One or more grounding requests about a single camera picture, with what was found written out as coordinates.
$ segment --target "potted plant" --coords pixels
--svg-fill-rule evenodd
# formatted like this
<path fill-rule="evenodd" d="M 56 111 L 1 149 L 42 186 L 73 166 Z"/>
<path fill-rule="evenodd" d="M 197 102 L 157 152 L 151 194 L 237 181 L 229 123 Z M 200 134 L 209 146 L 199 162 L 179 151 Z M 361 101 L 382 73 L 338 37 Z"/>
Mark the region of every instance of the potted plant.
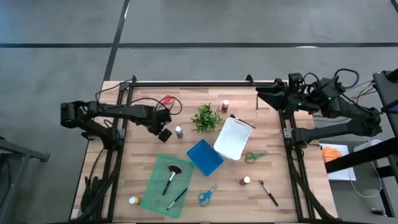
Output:
<path fill-rule="evenodd" d="M 213 111 L 209 105 L 202 105 L 198 108 L 198 113 L 191 118 L 192 122 L 196 125 L 196 131 L 202 133 L 205 131 L 214 131 L 216 124 L 220 123 L 223 119 L 218 114 L 219 110 Z"/>

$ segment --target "blue container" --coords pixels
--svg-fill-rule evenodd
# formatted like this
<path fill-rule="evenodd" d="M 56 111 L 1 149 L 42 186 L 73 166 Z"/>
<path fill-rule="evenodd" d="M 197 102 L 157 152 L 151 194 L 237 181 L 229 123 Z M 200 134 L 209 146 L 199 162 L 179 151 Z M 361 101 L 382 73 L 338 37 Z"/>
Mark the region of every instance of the blue container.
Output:
<path fill-rule="evenodd" d="M 209 176 L 223 162 L 223 158 L 204 139 L 200 140 L 188 152 L 188 157 L 205 176 Z"/>

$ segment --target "scissors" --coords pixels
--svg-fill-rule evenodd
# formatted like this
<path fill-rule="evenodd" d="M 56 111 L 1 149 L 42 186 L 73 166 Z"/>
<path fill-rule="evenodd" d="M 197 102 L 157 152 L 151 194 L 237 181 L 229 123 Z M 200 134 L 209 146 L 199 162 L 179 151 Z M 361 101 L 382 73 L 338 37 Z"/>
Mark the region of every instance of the scissors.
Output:
<path fill-rule="evenodd" d="M 252 153 L 252 152 L 248 152 L 246 153 L 246 157 L 244 158 L 244 161 L 252 164 L 253 162 L 256 161 L 256 159 L 260 158 L 260 156 L 265 156 L 268 155 L 268 152 L 265 153 Z"/>
<path fill-rule="evenodd" d="M 209 191 L 206 193 L 200 193 L 198 195 L 199 205 L 202 207 L 207 206 L 210 203 L 211 194 L 217 189 L 218 184 L 214 185 Z"/>

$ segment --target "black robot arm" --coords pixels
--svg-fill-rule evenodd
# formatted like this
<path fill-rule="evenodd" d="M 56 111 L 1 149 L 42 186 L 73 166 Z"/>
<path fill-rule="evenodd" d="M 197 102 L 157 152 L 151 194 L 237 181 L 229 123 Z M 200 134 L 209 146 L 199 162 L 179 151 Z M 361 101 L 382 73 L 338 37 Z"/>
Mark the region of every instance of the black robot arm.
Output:
<path fill-rule="evenodd" d="M 105 149 L 115 149 L 121 142 L 122 130 L 115 127 L 104 127 L 94 120 L 97 116 L 110 118 L 129 119 L 136 125 L 145 126 L 148 131 L 163 142 L 171 136 L 164 125 L 171 122 L 170 111 L 168 109 L 156 110 L 153 106 L 147 105 L 109 105 L 98 103 L 97 101 L 74 101 L 61 104 L 61 125 L 66 128 L 81 128 L 86 132 L 82 136 L 89 139 L 90 136 L 101 138 Z"/>
<path fill-rule="evenodd" d="M 335 75 L 331 79 L 317 78 L 315 82 L 305 84 L 301 74 L 293 73 L 289 74 L 289 85 L 277 78 L 273 85 L 256 88 L 256 91 L 258 97 L 275 110 L 282 110 L 284 119 L 290 119 L 298 110 L 308 111 L 309 114 L 321 111 L 326 118 L 342 116 L 352 119 L 345 124 L 324 128 L 285 129 L 284 135 L 291 138 L 292 146 L 305 148 L 314 139 L 343 134 L 372 137 L 380 133 L 380 115 L 377 109 L 365 108 L 344 100 L 346 87 L 338 79 L 339 76 Z"/>

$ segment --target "wooden table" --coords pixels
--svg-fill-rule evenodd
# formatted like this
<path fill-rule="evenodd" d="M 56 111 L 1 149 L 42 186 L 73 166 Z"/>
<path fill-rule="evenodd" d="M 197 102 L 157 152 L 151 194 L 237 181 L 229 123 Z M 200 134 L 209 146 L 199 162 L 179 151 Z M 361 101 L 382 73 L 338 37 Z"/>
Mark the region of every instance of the wooden table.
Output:
<path fill-rule="evenodd" d="M 118 83 L 104 82 L 103 89 Z M 100 102 L 115 104 L 117 95 L 117 88 L 104 92 L 101 94 Z M 134 87 L 133 100 L 142 97 L 161 99 L 165 95 L 176 96 L 183 104 L 181 114 L 173 116 L 172 122 L 166 125 L 166 128 L 173 131 L 173 135 L 166 143 L 162 143 L 143 126 L 136 126 L 132 123 L 127 126 L 118 194 L 114 208 L 114 222 L 297 221 L 278 113 L 268 104 L 259 100 L 259 116 L 256 117 L 254 87 Z M 197 112 L 199 106 L 211 103 L 214 108 L 221 107 L 223 100 L 229 100 L 228 112 L 223 114 L 224 119 L 233 113 L 256 127 L 250 135 L 243 154 L 248 151 L 268 151 L 269 155 L 261 157 L 254 164 L 245 163 L 244 155 L 239 161 L 225 159 L 224 163 L 209 177 L 205 177 L 200 170 L 195 168 L 187 192 L 185 207 L 179 219 L 165 217 L 139 206 L 130 205 L 128 202 L 130 197 L 144 196 L 158 154 L 168 154 L 189 160 L 186 153 L 199 140 L 206 139 L 208 143 L 214 144 L 222 124 L 217 127 L 215 132 L 198 134 L 192 130 L 194 125 L 190 118 Z M 155 105 L 154 101 L 140 101 L 139 103 Z M 173 112 L 178 110 L 177 105 L 176 103 Z M 312 128 L 314 125 L 312 116 L 306 112 L 296 112 L 295 119 L 298 127 Z M 103 123 L 104 118 L 96 120 Z M 183 128 L 183 138 L 177 138 L 174 133 L 177 125 Z M 102 147 L 101 141 L 92 141 L 88 145 L 71 218 L 77 216 L 81 196 L 85 189 L 84 177 L 90 174 L 91 167 Z M 99 177 L 102 175 L 104 160 L 105 153 L 94 171 L 94 174 Z M 308 146 L 305 149 L 304 160 L 311 191 L 326 210 L 337 217 L 319 147 Z M 239 179 L 244 176 L 249 176 L 252 182 L 243 187 L 239 185 Z M 272 203 L 258 180 L 265 181 L 278 201 L 279 207 Z M 205 208 L 200 207 L 198 194 L 210 189 L 215 183 L 218 183 L 219 186 L 212 195 L 210 205 Z M 300 198 L 304 217 L 308 217 L 305 197 L 302 192 Z M 108 200 L 109 197 L 106 196 L 104 217 L 108 211 Z"/>

